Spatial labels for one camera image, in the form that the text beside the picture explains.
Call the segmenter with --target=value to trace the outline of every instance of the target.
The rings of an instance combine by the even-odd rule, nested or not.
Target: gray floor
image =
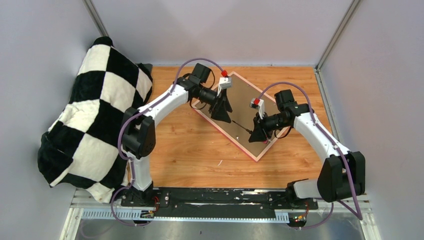
[[[322,220],[315,212],[308,215],[308,224]],[[77,240],[364,240],[361,224],[350,213],[333,213],[327,223],[314,229],[296,231],[279,223],[227,223],[156,221],[145,227],[129,227],[115,220],[85,220],[84,234],[94,236],[113,227],[97,238]]]

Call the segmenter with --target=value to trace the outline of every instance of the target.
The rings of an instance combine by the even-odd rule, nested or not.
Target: black square
[[[72,158],[84,137],[84,132],[57,121],[46,138],[54,147]]]
[[[106,46],[113,46],[114,43],[112,41],[112,39],[108,36],[101,36],[99,38],[97,38],[94,42],[93,45],[91,46],[95,46],[95,45],[106,45]]]
[[[69,183],[74,185],[77,188],[88,189],[91,186],[93,186],[96,183],[96,181],[93,181],[83,176],[77,176],[77,175],[68,173],[59,183],[60,184]]]
[[[38,150],[37,164],[38,170],[51,184],[65,171],[74,161],[72,155],[69,156],[58,150],[47,138],[48,132],[41,137],[41,147]]]
[[[107,61],[107,72],[114,73],[125,79],[134,88],[139,79],[139,68],[117,50],[111,48]]]
[[[117,189],[120,187],[124,180],[125,168],[127,167],[127,161],[123,160],[117,155],[115,162],[110,168],[109,172],[104,176],[100,183],[110,189]]]
[[[99,99],[105,73],[105,71],[89,71],[78,75],[72,87],[69,103]]]
[[[152,78],[152,72],[151,71],[149,71],[148,69],[147,69],[147,67],[146,66],[144,66],[144,64],[143,63],[137,63],[137,66],[141,69],[141,71],[144,73],[144,74],[146,74],[147,75],[147,77],[148,77],[148,79],[150,79],[150,82],[152,82],[153,83],[153,78]]]
[[[152,90],[153,90],[153,88],[151,87],[150,90],[147,92],[146,97],[145,97],[145,99],[143,101],[143,105],[146,105],[149,102],[149,99],[152,96]]]
[[[98,114],[87,130],[87,134],[116,147],[124,113],[108,102],[101,99],[99,101]]]
[[[134,109],[138,109],[139,107],[143,106],[144,104],[145,104],[144,100],[143,100],[142,96],[140,95],[139,91],[135,91],[134,98],[132,99],[132,106],[131,107],[134,108]]]

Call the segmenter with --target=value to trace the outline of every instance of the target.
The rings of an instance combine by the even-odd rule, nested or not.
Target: brown board
[[[262,90],[248,82],[236,72],[230,73],[229,76],[232,80],[232,87],[227,89],[227,97],[232,107],[232,112],[229,113],[229,117],[232,121],[239,123],[246,129],[253,130],[253,118],[258,110],[251,108],[249,105],[252,99],[257,98]],[[265,103],[265,112],[269,116],[279,113],[273,97],[265,93],[262,99]],[[218,131],[224,134],[232,143],[256,162],[261,159],[277,140],[277,138],[272,136],[272,139],[267,143],[249,142],[250,134],[246,130],[234,122],[227,123],[211,119],[208,107],[200,109],[203,105],[204,103],[200,101],[196,101],[193,104],[196,108],[196,112],[208,120]],[[277,137],[280,137],[283,132],[284,130],[278,132]]]

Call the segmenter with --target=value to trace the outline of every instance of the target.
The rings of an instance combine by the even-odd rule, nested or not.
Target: white square
[[[117,156],[115,146],[86,133],[73,154],[69,173],[100,182],[112,168]]]
[[[115,189],[108,188],[103,186],[100,182],[96,182],[93,184],[93,186],[87,188],[86,190],[97,202],[107,204],[111,201],[112,193]]]
[[[150,91],[151,87],[152,81],[150,81],[149,77],[141,69],[138,69],[138,81],[136,89],[143,100],[146,99],[146,95]]]
[[[108,66],[109,54],[111,47],[108,45],[94,45],[85,55],[82,65],[79,68],[78,75],[90,71],[106,71]]]
[[[94,123],[99,107],[99,99],[73,102],[66,105],[58,120],[70,128],[85,133]]]
[[[126,166],[127,167],[125,168],[125,174],[123,176],[122,183],[121,183],[122,186],[127,186],[128,183],[129,183],[129,181],[128,181],[128,163],[126,164]]]
[[[133,104],[136,89],[125,79],[113,72],[106,72],[100,99],[110,103],[114,108],[125,112]]]

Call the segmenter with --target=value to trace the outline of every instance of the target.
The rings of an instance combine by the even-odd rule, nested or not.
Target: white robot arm
[[[285,127],[296,129],[309,142],[322,162],[321,173],[316,179],[304,179],[287,185],[289,201],[307,198],[334,202],[352,197],[347,168],[342,161],[347,159],[356,195],[365,193],[365,158],[359,152],[351,152],[322,125],[315,113],[311,116],[308,104],[297,104],[291,90],[275,94],[278,114],[268,116],[262,99],[252,99],[250,106],[258,110],[253,119],[254,129],[249,142],[266,142],[273,131]]]
[[[129,108],[124,114],[123,123],[132,116],[145,114],[132,121],[122,135],[122,147],[126,155],[133,159],[131,167],[135,181],[132,187],[139,192],[139,198],[148,197],[146,193],[153,187],[150,175],[150,153],[156,144],[155,128],[173,110],[196,98],[210,105],[211,118],[231,123],[228,112],[232,112],[227,99],[227,89],[232,86],[231,78],[221,77],[218,91],[202,86],[206,82],[211,70],[197,64],[191,74],[180,77],[176,85],[171,85],[161,96],[138,109]]]

